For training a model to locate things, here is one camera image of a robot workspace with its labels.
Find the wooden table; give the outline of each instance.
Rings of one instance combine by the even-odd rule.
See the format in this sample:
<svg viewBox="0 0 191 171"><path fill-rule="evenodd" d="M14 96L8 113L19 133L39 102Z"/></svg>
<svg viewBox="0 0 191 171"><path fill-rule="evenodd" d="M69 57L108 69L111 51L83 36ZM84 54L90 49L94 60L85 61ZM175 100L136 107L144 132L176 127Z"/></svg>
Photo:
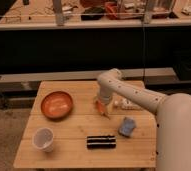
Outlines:
<svg viewBox="0 0 191 171"><path fill-rule="evenodd" d="M141 81L133 85L143 86ZM42 82L35 99L23 138L14 161L15 168L153 168L156 159L156 123L145 110L121 110L109 105L110 118L98 114L94 97L99 87L95 81ZM61 121L51 121L42 115L40 104L51 92L66 91L74 101L71 114ZM121 98L114 94L113 100ZM132 138L118 134L125 116L136 121ZM32 147L33 133L49 127L55 134L55 149L44 153ZM88 150L90 135L116 136L115 149Z"/></svg>

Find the white container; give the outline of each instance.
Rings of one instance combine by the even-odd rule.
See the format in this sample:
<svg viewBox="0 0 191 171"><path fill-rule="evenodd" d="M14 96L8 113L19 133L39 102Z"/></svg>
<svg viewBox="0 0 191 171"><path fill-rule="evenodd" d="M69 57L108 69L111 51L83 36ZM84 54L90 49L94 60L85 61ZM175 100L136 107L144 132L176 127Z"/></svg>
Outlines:
<svg viewBox="0 0 191 171"><path fill-rule="evenodd" d="M53 131L50 128L40 128L33 135L33 147L44 152L51 152L53 137Z"/></svg>

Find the blue sponge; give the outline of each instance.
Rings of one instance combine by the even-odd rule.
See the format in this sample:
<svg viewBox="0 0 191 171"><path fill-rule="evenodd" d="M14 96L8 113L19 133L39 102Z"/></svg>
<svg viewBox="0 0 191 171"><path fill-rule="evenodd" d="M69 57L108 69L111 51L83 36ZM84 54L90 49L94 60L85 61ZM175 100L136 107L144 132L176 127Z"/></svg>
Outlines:
<svg viewBox="0 0 191 171"><path fill-rule="evenodd" d="M133 119L125 117L118 132L119 134L125 137L130 137L135 127L136 127L135 121Z"/></svg>

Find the orange bowl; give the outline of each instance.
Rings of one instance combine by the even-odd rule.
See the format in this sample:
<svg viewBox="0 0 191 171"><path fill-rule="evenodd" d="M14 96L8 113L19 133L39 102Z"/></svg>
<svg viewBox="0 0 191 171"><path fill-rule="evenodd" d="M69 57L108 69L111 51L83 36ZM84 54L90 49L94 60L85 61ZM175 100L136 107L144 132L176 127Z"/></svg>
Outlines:
<svg viewBox="0 0 191 171"><path fill-rule="evenodd" d="M48 94L41 103L42 113L51 119L62 118L73 108L72 97L63 91Z"/></svg>

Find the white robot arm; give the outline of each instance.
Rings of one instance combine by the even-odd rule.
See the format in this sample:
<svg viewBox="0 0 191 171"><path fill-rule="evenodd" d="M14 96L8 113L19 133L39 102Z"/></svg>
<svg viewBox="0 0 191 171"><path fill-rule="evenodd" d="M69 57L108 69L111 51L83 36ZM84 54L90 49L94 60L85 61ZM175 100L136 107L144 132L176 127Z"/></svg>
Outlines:
<svg viewBox="0 0 191 171"><path fill-rule="evenodd" d="M100 74L98 99L105 105L112 93L126 97L156 115L157 171L191 171L191 95L165 95L120 81L118 69Z"/></svg>

